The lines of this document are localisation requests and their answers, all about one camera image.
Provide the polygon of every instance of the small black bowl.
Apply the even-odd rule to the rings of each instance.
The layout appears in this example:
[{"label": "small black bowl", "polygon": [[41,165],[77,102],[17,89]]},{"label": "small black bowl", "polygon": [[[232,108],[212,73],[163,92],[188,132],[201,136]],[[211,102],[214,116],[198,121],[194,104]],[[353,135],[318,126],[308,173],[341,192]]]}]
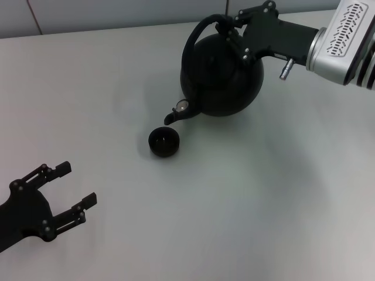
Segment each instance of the small black bowl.
[{"label": "small black bowl", "polygon": [[160,127],[150,133],[148,145],[155,155],[170,157],[179,149],[180,137],[172,128]]}]

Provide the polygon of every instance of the black kettle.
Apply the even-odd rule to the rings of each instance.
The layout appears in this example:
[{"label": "black kettle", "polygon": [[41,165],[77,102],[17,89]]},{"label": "black kettle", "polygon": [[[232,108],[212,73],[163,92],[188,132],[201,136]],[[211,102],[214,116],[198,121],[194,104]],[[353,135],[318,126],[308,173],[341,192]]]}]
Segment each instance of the black kettle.
[{"label": "black kettle", "polygon": [[202,20],[189,36],[182,53],[180,82],[186,99],[177,103],[164,119],[169,125],[200,113],[228,116],[246,108],[263,83],[261,59],[244,65],[229,46],[225,36],[208,36],[195,44],[211,23],[225,26],[231,18],[212,15]]}]

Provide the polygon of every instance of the table surface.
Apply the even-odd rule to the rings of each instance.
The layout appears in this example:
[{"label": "table surface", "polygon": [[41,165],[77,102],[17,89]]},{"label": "table surface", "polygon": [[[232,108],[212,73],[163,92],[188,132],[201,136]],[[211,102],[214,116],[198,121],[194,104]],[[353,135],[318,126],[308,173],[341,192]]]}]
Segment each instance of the table surface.
[{"label": "table surface", "polygon": [[73,172],[41,189],[53,213],[98,196],[85,224],[1,253],[1,280],[375,279],[373,92],[302,66],[283,82],[265,58],[248,108],[177,122],[179,152],[150,154],[195,24],[0,40],[0,201],[65,160]]}]

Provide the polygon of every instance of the kettle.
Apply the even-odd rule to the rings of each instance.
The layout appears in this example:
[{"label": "kettle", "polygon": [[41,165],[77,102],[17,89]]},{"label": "kettle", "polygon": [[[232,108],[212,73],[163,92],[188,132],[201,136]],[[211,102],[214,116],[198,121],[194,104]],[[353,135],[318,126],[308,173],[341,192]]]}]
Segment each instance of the kettle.
[{"label": "kettle", "polygon": [[195,27],[186,42],[180,72],[185,99],[166,116],[165,125],[200,113],[211,116],[235,114],[250,105],[259,93],[264,78],[261,59],[250,64],[241,63],[228,39],[221,34],[210,35],[196,43],[203,30],[215,22],[218,23],[216,29],[230,29],[230,17],[212,15]]}]

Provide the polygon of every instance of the wall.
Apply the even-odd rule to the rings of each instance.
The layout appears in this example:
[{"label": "wall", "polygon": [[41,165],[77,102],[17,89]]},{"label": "wall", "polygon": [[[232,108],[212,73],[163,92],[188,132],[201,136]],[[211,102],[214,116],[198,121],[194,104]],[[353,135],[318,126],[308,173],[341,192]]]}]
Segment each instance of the wall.
[{"label": "wall", "polygon": [[[225,0],[29,0],[43,34],[191,22],[224,13]],[[230,13],[264,0],[231,0]],[[334,9],[339,0],[276,0],[280,12]],[[0,37],[36,35],[26,0],[1,0]]]}]

